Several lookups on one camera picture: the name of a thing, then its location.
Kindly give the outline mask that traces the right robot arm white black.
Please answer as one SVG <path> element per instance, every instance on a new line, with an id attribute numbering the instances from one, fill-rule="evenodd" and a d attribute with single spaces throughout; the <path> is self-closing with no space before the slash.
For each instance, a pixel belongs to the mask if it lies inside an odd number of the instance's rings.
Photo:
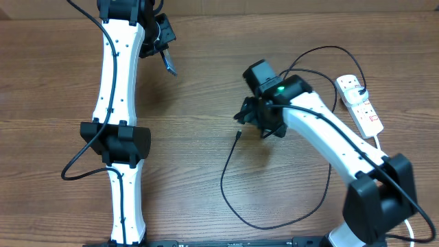
<path id="1" fill-rule="evenodd" d="M 389 157 L 358 137 L 301 77 L 282 80 L 266 60 L 249 66 L 243 77 L 253 96 L 235 119 L 278 137 L 295 130 L 347 187 L 344 223 L 324 236 L 293 237 L 293 246 L 386 246 L 388 232 L 417 212 L 410 161 L 402 154 Z"/>

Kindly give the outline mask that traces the blue Galaxy smartphone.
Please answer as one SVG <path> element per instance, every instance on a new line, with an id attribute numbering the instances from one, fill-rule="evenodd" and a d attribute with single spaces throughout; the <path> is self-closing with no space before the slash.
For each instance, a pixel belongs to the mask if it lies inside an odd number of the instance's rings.
<path id="1" fill-rule="evenodd" d="M 177 76 L 178 73 L 176 71 L 174 62 L 171 58 L 169 51 L 167 49 L 164 49 L 163 51 L 161 51 L 161 56 L 162 56 L 163 62 L 165 64 L 166 70 L 169 73 L 171 73 L 172 75 Z"/>

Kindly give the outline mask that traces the white charger plug adapter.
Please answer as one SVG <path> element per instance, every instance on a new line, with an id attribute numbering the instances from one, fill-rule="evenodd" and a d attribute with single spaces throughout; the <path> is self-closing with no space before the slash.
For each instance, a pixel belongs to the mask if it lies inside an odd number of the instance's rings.
<path id="1" fill-rule="evenodd" d="M 342 95 L 342 99 L 347 107 L 362 104 L 368 99 L 368 97 L 368 91 L 362 87 L 348 89 L 344 91 Z"/>

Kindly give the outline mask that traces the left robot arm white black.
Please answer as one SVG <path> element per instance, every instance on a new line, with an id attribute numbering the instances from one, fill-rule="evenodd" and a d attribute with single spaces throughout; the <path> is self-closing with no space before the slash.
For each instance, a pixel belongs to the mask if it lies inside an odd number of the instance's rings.
<path id="1" fill-rule="evenodd" d="M 90 122 L 80 125 L 86 147 L 100 155 L 112 194 L 112 233 L 106 246 L 146 246 L 141 173 L 150 152 L 149 128 L 137 126 L 138 61 L 160 54 L 166 70 L 176 68 L 168 52 L 176 39 L 161 4 L 148 0 L 98 1 L 103 32 L 99 95 Z"/>

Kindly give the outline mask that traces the white power strip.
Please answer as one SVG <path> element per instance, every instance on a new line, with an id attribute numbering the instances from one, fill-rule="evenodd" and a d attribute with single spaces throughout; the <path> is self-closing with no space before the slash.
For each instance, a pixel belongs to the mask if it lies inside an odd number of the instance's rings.
<path id="1" fill-rule="evenodd" d="M 360 85 L 359 80 L 356 78 L 355 75 L 340 76 L 339 78 L 336 79 L 335 85 L 339 94 L 341 95 L 341 98 L 343 92 L 348 89 L 352 89 L 356 87 L 364 88 L 363 86 Z M 364 139 L 376 137 L 383 130 L 383 124 L 381 123 L 377 112 L 372 107 L 372 104 L 370 103 L 369 99 L 367 99 L 362 104 L 352 107 L 347 107 L 347 109 L 353 121 L 355 122 L 358 130 L 360 131 L 361 136 Z"/>

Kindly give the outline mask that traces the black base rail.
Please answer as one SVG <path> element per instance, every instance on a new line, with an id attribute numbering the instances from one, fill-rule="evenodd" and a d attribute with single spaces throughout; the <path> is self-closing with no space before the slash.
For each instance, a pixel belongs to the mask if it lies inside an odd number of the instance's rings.
<path id="1" fill-rule="evenodd" d="M 109 240 L 100 244 L 85 244 L 84 247 L 330 247 L 327 237 L 313 236 L 313 237 L 293 237 L 292 239 L 275 240 L 264 239 L 255 241 L 231 241 L 231 242 L 187 242 L 179 243 L 173 241 L 156 241 L 146 242 L 143 240 L 134 244 L 118 244 L 116 241 Z"/>

